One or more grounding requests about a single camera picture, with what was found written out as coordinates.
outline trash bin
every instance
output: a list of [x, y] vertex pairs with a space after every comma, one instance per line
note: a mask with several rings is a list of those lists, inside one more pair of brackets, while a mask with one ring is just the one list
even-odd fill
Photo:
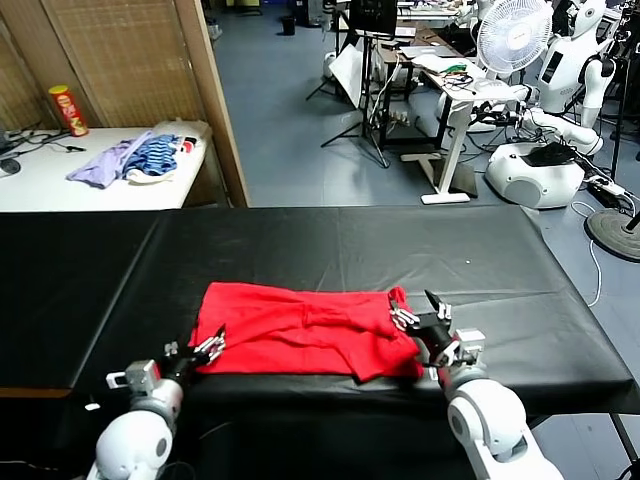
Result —
[[282, 21], [282, 34], [286, 36], [291, 36], [296, 34], [296, 19], [291, 15], [287, 15], [285, 17], [281, 17]]

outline wooden partition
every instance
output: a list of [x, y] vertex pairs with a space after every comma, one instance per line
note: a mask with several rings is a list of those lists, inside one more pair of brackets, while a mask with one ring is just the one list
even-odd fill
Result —
[[90, 127], [205, 120], [231, 202], [249, 205], [200, 0], [0, 0], [0, 14], [16, 44], [0, 39], [2, 125], [37, 121], [60, 83]]

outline purple cloth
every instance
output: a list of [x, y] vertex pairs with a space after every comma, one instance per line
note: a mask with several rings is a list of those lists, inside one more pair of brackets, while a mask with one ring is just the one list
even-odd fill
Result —
[[89, 163], [67, 175], [67, 180], [84, 182], [92, 187], [107, 188], [114, 180], [122, 178], [122, 171], [129, 157], [153, 134], [144, 132], [135, 140], [123, 140], [105, 150]]

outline blue striped cloth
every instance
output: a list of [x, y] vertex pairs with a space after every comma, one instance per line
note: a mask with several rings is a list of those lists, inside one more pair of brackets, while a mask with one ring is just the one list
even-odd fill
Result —
[[178, 137], [175, 135], [159, 135], [150, 138], [129, 157], [124, 166], [124, 173], [137, 168], [155, 177], [175, 170], [178, 167], [174, 158], [177, 141]]

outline white fan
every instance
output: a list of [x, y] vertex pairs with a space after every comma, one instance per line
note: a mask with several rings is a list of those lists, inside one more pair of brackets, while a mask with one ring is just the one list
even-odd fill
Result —
[[503, 0], [478, 31], [478, 56], [491, 71], [509, 75], [530, 65], [547, 46], [553, 9], [544, 0]]

